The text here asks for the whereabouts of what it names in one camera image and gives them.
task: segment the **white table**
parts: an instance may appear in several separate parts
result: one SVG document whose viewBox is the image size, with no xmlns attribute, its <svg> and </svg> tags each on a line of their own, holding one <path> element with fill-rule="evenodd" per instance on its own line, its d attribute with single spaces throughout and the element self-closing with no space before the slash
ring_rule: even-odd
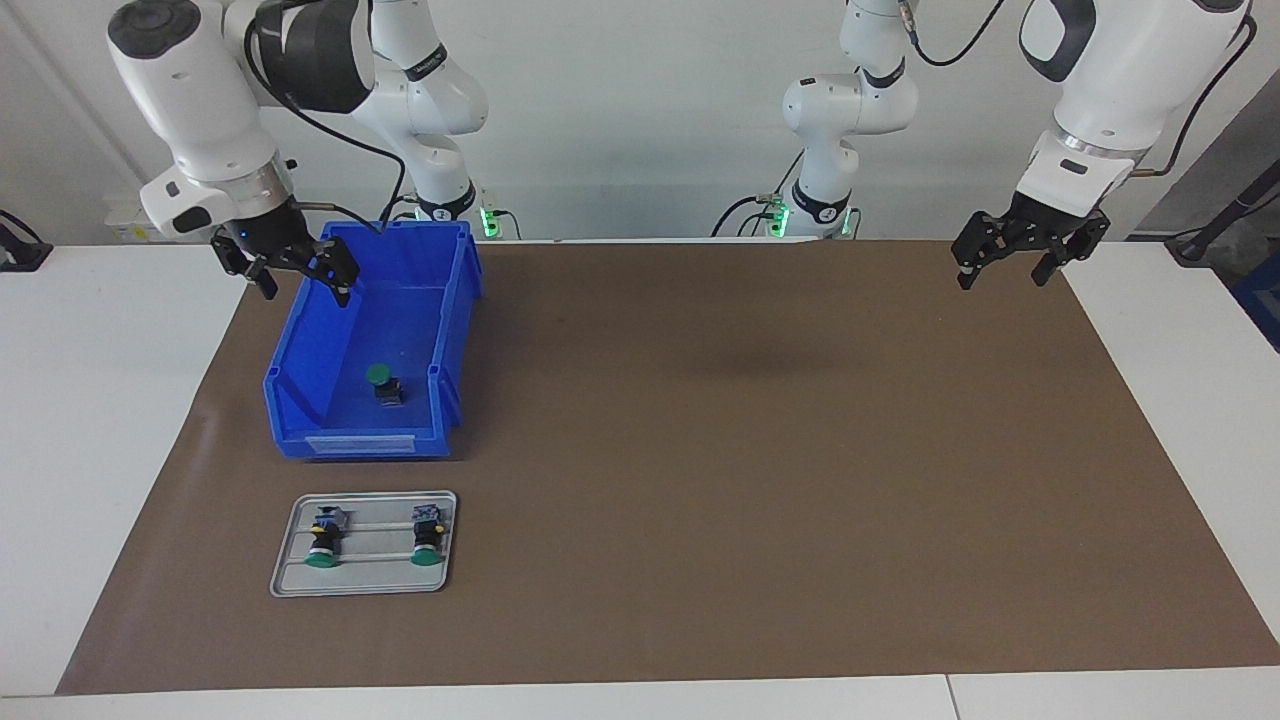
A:
<svg viewBox="0 0 1280 720">
<path fill-rule="evenodd" d="M 1212 274 L 1179 269 L 1162 247 L 1103 245 L 1068 277 L 1280 632 L 1280 443 L 1270 437 L 1280 356 Z M 61 676 L 241 290 L 204 247 L 59 249 L 40 273 L 0 275 L 0 696 L 10 696 L 0 717 L 428 707 L 457 720 L 1280 717 L 1280 669 L 38 697 Z"/>
</svg>

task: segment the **brown table mat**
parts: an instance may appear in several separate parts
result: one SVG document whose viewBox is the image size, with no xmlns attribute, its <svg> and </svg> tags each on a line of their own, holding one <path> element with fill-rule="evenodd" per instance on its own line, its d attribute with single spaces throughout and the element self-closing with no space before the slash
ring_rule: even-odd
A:
<svg viewBox="0 0 1280 720">
<path fill-rule="evenodd" d="M 1280 665 L 1033 258 L 972 293 L 943 243 L 483 260 L 449 461 L 282 459 L 289 302 L 244 297 L 59 692 Z M 444 488 L 443 592 L 269 594 L 298 496 Z"/>
</svg>

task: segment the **silver metal tray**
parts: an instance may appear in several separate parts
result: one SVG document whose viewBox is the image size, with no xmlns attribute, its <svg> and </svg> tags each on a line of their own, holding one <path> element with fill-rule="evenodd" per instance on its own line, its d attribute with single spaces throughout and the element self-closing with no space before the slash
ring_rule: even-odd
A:
<svg viewBox="0 0 1280 720">
<path fill-rule="evenodd" d="M 413 551 L 413 507 L 438 505 L 444 519 L 440 553 L 444 562 L 420 568 L 408 561 Z M 347 530 L 335 568 L 311 568 L 303 560 L 311 548 L 311 521 L 320 507 L 347 512 Z M 435 592 L 449 577 L 453 527 L 458 498 L 448 491 L 342 495 L 305 495 L 293 503 L 271 575 L 275 597 L 328 597 Z"/>
</svg>

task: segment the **blue bin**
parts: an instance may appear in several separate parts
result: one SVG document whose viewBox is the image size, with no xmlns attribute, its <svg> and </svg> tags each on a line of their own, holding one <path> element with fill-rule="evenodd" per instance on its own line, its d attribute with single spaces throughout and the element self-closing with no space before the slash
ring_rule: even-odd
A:
<svg viewBox="0 0 1280 720">
<path fill-rule="evenodd" d="M 271 436 L 285 457 L 407 459 L 449 455 L 462 421 L 458 377 L 480 259 L 466 223 L 390 223 L 378 236 L 329 223 L 360 278 L 343 309 L 303 281 L 262 382 Z M 387 364 L 404 404 L 384 407 L 365 379 Z"/>
</svg>

